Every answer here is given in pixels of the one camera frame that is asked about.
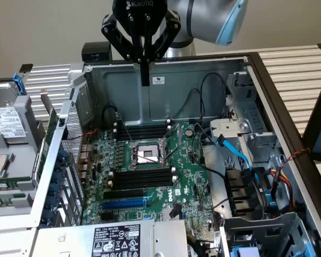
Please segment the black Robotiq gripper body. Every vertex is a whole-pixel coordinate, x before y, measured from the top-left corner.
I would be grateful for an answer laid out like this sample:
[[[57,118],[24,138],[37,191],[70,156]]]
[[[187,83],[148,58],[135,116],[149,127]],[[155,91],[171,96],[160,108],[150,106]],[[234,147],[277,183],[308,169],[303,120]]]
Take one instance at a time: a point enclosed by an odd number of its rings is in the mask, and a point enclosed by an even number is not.
[[[167,12],[167,1],[113,1],[112,10],[129,36],[153,36]]]

